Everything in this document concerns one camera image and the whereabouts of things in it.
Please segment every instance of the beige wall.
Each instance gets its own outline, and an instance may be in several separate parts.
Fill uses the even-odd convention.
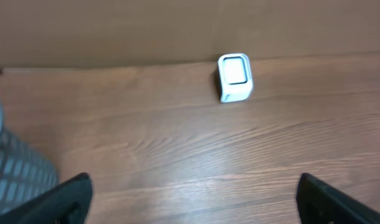
[[[108,67],[380,50],[380,0],[0,0],[0,65]]]

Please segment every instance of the brown wooden surface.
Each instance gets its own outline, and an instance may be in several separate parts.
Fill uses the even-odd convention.
[[[222,105],[216,63],[0,76],[6,126],[93,178],[88,223],[298,223],[310,172],[380,212],[380,54],[253,61]]]
[[[0,0],[0,66],[120,67],[380,50],[380,0]]]

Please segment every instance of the cube front face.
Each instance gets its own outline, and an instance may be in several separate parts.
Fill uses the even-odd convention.
[[[218,69],[222,103],[246,100],[253,90],[249,58],[245,54],[226,54],[219,58]]]

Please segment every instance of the gray basket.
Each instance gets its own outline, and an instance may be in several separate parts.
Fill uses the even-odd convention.
[[[51,162],[3,127],[0,107],[0,215],[57,184]]]

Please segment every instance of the white cube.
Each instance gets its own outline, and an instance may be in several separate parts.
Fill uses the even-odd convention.
[[[246,100],[253,91],[251,64],[241,53],[226,54],[219,58],[218,69],[222,103]]]

